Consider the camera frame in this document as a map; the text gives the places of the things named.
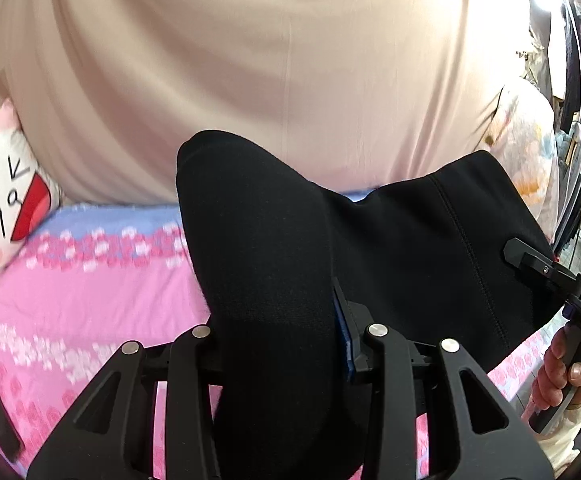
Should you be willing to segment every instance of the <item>bed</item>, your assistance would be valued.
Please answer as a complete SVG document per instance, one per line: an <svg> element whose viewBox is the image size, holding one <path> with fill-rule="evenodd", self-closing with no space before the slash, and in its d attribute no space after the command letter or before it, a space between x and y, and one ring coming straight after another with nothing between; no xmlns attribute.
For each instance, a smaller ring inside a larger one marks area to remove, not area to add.
<svg viewBox="0 0 581 480"><path fill-rule="evenodd" d="M122 342L165 343L207 317L176 206L57 211L0 277L0 397L26 446L13 467L26 474L59 418ZM564 322L558 314L490 373L520 414ZM158 389L155 419L157 478L164 477L165 388ZM214 389L213 402L218 398ZM417 420L417 458L425 476L425 416Z"/></svg>

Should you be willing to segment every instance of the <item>hand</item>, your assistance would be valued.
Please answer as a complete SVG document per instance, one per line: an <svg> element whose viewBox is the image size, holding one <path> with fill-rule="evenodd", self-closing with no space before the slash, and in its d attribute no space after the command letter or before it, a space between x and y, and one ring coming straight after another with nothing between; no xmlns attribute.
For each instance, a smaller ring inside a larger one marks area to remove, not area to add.
<svg viewBox="0 0 581 480"><path fill-rule="evenodd" d="M577 392L568 405L573 410L581 405L581 363L575 363L566 373L566 366L561 360L566 353L566 333L569 326L560 328L550 347L545 351L544 364L539 368L537 378L532 383L532 400L540 410L558 406L563 399L561 389L570 382L577 386Z"/></svg>

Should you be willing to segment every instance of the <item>fingernail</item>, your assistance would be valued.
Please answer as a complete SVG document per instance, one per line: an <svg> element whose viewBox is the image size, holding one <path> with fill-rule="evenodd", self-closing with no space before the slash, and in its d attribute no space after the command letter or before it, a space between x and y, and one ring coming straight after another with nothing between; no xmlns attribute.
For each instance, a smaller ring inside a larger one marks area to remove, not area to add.
<svg viewBox="0 0 581 480"><path fill-rule="evenodd" d="M571 379L576 379L581 375L581 365L579 363L575 363L571 368Z"/></svg>

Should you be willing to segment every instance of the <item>red mouth print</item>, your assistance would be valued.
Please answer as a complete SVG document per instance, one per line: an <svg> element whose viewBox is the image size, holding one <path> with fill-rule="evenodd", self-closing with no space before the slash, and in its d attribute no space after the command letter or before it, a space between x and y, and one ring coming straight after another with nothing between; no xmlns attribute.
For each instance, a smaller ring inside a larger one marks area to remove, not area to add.
<svg viewBox="0 0 581 480"><path fill-rule="evenodd" d="M39 173L35 172L17 222L14 224L11 242L24 240L42 222L48 211L50 211L50 191Z"/></svg>

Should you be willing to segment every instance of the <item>sleeve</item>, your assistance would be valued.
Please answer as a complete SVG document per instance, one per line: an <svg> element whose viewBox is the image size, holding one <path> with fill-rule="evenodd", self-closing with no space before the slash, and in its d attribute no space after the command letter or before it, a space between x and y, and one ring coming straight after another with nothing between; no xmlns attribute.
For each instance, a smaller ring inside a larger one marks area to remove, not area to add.
<svg viewBox="0 0 581 480"><path fill-rule="evenodd" d="M522 418L527 421L534 409L535 405L531 399ZM574 409L565 410L563 417L549 434L540 435L534 433L539 446L555 470L555 478L564 472L579 455L579 450L574 449L574 439L580 429L581 405Z"/></svg>

